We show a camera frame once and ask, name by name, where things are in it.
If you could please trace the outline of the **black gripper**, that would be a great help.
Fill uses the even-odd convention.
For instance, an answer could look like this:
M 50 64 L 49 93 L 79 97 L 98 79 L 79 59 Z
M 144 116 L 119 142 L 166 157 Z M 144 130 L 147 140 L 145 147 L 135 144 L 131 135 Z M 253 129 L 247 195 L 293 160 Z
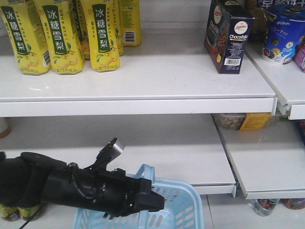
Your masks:
M 125 171 L 90 172 L 76 165 L 49 173 L 44 202 L 106 212 L 114 217 L 142 210 L 164 209 L 165 199 L 152 190 L 152 181 L 126 176 Z

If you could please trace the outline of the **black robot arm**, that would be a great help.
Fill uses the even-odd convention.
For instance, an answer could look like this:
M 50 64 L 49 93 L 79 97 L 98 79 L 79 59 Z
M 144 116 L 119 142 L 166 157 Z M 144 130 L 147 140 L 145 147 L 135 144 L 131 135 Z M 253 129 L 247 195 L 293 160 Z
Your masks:
M 0 154 L 0 202 L 7 207 L 39 203 L 84 208 L 125 217 L 142 210 L 164 208 L 164 197 L 145 178 L 126 176 L 122 169 L 108 171 L 113 156 L 100 152 L 81 169 L 45 155 L 23 152 L 15 158 Z

